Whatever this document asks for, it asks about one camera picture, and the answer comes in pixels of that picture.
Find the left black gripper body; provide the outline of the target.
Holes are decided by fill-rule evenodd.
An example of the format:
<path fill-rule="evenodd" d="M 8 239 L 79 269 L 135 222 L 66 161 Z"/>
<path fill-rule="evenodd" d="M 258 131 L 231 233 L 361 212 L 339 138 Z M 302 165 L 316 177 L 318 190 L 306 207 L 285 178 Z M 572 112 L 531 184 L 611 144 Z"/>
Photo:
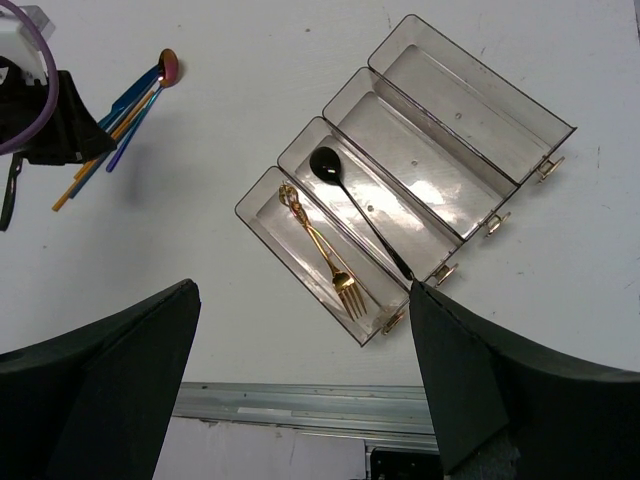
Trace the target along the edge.
<path fill-rule="evenodd" d="M 1 140 L 17 136 L 39 116 L 48 89 L 39 81 L 29 85 L 21 69 L 1 59 Z M 86 109 L 66 70 L 58 72 L 59 93 L 56 108 L 46 125 L 16 150 L 33 165 L 86 163 L 116 149 L 115 140 Z"/>

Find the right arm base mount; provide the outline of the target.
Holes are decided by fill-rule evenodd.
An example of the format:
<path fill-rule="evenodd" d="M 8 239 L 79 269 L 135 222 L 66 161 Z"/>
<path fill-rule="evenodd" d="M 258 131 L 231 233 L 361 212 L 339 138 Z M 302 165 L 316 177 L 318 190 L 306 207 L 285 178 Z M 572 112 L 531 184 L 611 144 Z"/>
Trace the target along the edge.
<path fill-rule="evenodd" d="M 398 449 L 373 449 L 369 456 L 367 478 L 372 480 L 443 480 L 437 454 Z"/>

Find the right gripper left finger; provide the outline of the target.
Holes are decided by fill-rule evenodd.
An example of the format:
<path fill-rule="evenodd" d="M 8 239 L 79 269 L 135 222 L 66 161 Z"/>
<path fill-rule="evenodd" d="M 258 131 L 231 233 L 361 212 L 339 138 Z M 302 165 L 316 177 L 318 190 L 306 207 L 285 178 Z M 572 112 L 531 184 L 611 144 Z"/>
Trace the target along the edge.
<path fill-rule="evenodd" d="M 152 478 L 200 310 L 199 288 L 185 279 L 2 354 L 2 478 Z"/>

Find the black knife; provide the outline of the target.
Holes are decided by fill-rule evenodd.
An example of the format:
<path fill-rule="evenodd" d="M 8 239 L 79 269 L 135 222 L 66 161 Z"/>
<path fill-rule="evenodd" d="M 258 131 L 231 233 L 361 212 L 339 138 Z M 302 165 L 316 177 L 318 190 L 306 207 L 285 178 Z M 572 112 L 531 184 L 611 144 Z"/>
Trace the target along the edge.
<path fill-rule="evenodd" d="M 6 189 L 1 209 L 0 230 L 6 232 L 11 223 L 17 195 L 17 180 L 22 172 L 24 157 L 16 153 L 12 156 L 9 167 Z"/>

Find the gold fork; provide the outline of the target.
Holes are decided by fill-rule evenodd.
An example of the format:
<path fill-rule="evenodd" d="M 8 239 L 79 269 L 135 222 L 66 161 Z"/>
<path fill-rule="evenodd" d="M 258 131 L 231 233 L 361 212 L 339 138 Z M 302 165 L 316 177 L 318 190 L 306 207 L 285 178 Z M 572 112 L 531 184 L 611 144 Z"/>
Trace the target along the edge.
<path fill-rule="evenodd" d="M 311 224 L 302 206 L 298 191 L 290 184 L 283 183 L 278 189 L 279 201 L 284 205 L 311 238 L 331 273 L 332 287 L 352 321 L 367 313 L 367 308 L 354 275 L 339 268 L 329 253 L 335 253 L 332 246 Z"/>

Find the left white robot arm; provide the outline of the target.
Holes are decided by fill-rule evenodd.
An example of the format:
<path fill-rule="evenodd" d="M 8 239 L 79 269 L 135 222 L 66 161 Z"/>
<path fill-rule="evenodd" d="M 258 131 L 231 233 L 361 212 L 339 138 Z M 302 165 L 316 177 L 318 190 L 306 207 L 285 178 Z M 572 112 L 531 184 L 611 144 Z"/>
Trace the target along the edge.
<path fill-rule="evenodd" d="M 34 165 L 86 163 L 116 148 L 71 74 L 51 63 L 54 25 L 36 5 L 1 9 L 1 153 Z"/>

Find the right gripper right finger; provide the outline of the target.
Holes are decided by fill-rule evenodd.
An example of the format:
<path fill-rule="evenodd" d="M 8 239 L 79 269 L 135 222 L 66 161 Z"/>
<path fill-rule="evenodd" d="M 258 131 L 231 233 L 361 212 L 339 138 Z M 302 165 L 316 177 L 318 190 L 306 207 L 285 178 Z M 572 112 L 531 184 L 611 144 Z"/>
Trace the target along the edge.
<path fill-rule="evenodd" d="M 414 282 L 412 336 L 449 479 L 635 479 L 639 376 L 538 344 Z"/>

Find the iridescent purple spoon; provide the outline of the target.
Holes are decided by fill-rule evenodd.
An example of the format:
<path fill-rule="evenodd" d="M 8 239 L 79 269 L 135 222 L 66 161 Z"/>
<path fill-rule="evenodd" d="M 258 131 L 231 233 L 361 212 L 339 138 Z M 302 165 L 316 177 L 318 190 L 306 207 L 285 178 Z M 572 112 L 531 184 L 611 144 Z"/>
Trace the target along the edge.
<path fill-rule="evenodd" d="M 179 79 L 180 62 L 177 55 L 172 49 L 166 48 L 161 51 L 158 61 L 158 68 L 158 88 L 151 94 L 150 99 L 146 101 L 144 107 L 132 120 L 132 123 L 126 131 L 124 140 L 119 145 L 118 150 L 106 166 L 106 171 L 108 173 L 111 173 L 119 163 L 121 157 L 124 155 L 126 149 L 131 143 L 133 136 L 135 135 L 141 123 L 148 115 L 153 104 L 157 100 L 157 97 L 162 93 L 164 89 L 175 85 Z"/>

